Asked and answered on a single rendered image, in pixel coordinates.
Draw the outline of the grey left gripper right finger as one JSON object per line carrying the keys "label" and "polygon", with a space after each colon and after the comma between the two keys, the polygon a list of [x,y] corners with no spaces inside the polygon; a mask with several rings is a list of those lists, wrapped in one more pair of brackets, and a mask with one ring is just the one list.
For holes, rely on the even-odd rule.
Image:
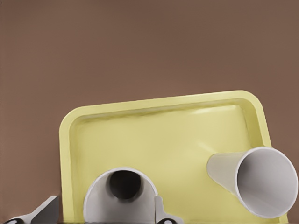
{"label": "grey left gripper right finger", "polygon": [[155,222],[183,222],[183,219],[166,213],[162,197],[155,196]]}

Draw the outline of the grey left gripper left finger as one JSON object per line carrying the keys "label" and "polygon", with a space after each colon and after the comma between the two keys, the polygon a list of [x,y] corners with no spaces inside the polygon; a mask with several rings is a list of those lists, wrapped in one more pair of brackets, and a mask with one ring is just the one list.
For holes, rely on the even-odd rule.
{"label": "grey left gripper left finger", "polygon": [[51,196],[33,212],[17,216],[7,222],[57,222],[59,219],[59,196]]}

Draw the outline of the white IKEA cup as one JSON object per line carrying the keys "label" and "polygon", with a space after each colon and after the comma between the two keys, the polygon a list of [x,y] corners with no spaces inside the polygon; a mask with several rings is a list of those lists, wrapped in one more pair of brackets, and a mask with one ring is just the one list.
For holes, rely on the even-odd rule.
{"label": "white IKEA cup", "polygon": [[286,214],[298,196],[299,180],[292,162],[271,147],[213,154],[206,170],[211,179],[261,218]]}
{"label": "white IKEA cup", "polygon": [[83,205],[87,223],[154,224],[157,189],[141,171],[118,167],[90,185]]}

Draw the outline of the yellow rectangular tray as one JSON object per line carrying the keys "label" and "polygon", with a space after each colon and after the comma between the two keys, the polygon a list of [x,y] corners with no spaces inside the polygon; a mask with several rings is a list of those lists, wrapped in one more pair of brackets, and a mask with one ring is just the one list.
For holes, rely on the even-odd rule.
{"label": "yellow rectangular tray", "polygon": [[284,224],[246,210],[207,174],[216,153],[271,146],[262,104],[247,91],[225,91],[83,106],[59,128],[65,222],[83,222],[92,182],[118,167],[154,183],[167,213],[186,223]]}

